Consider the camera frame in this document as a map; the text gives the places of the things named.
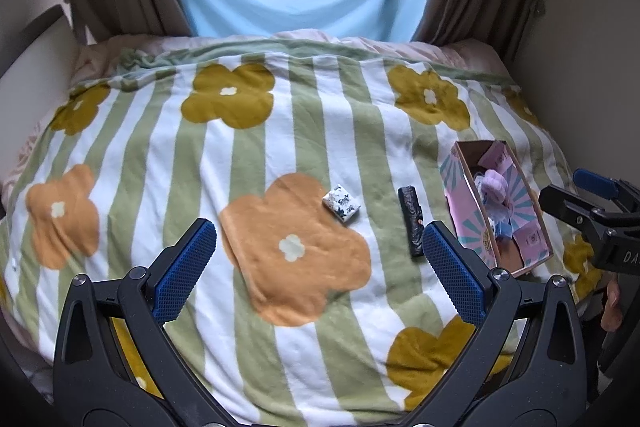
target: striped blanket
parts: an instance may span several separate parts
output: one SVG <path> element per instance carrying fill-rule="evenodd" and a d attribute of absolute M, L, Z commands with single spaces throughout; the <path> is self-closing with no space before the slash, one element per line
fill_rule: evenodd
<path fill-rule="evenodd" d="M 216 399 L 249 424 L 393 419 L 473 331 L 410 257 L 397 189 L 415 186 L 424 219 L 452 228 L 438 166 L 474 139 L 506 140 L 533 190 L 571 187 L 508 78 L 302 40 L 130 51 L 74 88 L 35 144 L 0 223 L 0 298 L 52 359 L 75 274 L 123 277 L 206 217 L 216 253 L 165 327 Z M 345 225 L 321 204 L 337 184 L 362 205 Z M 535 276 L 561 273 L 584 297 L 590 248 L 545 222 L 554 256 Z M 494 372 L 517 341 L 514 327 Z"/>

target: bed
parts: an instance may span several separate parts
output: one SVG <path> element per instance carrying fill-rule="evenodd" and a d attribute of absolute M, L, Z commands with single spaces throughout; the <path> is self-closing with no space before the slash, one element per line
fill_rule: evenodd
<path fill-rule="evenodd" d="M 75 274 L 148 266 L 206 217 L 220 231 L 216 253 L 166 331 L 245 424 L 392 420 L 453 363 L 473 328 L 428 263 L 409 256 L 396 190 L 414 185 L 424 219 L 452 228 L 438 166 L 455 140 L 505 140 L 533 190 L 572 188 L 558 146 L 477 41 L 437 48 L 299 30 L 120 36 L 60 54 L 58 76 L 46 62 L 28 92 L 0 97 L 6 114 L 47 93 L 41 114 L 1 127 L 5 150 L 24 135 L 0 179 L 2 313 L 50 362 Z M 34 67 L 31 56 L 14 66 Z M 52 89 L 52 76 L 69 82 Z M 346 225 L 320 203 L 337 184 L 362 205 Z M 554 256 L 530 277 L 562 274 L 583 301 L 600 278 L 590 248 L 567 225 L 545 224 Z M 137 385 L 159 394 L 115 327 Z M 494 373 L 521 333 L 514 324 Z"/>

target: toy box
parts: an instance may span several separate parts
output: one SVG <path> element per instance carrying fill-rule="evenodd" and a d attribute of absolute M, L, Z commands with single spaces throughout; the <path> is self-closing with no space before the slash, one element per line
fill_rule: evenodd
<path fill-rule="evenodd" d="M 499 172 L 508 187 L 504 205 L 510 211 L 513 240 L 500 236 L 500 248 L 474 182 L 474 176 L 487 169 Z M 440 166 L 440 174 L 458 240 L 474 250 L 488 267 L 503 267 L 517 277 L 553 255 L 538 199 L 506 143 L 456 142 Z"/>

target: small square object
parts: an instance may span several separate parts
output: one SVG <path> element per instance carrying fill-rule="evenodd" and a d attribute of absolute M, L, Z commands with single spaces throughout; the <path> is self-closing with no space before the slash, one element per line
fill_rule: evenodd
<path fill-rule="evenodd" d="M 360 209 L 360 204 L 340 185 L 329 190 L 322 198 L 322 203 L 343 223 Z"/>

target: blue gripper pad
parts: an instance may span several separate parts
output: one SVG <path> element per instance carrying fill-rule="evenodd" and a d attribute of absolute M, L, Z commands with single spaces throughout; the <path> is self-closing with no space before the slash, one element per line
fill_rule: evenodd
<path fill-rule="evenodd" d="M 587 169 L 576 169 L 574 183 L 576 187 L 606 200 L 613 200 L 618 197 L 618 186 L 615 181 Z"/>
<path fill-rule="evenodd" d="M 216 227 L 204 223 L 156 285 L 153 315 L 162 324 L 175 320 L 216 249 Z"/>
<path fill-rule="evenodd" d="M 486 316 L 482 287 L 433 223 L 424 227 L 422 251 L 462 320 L 480 326 Z"/>

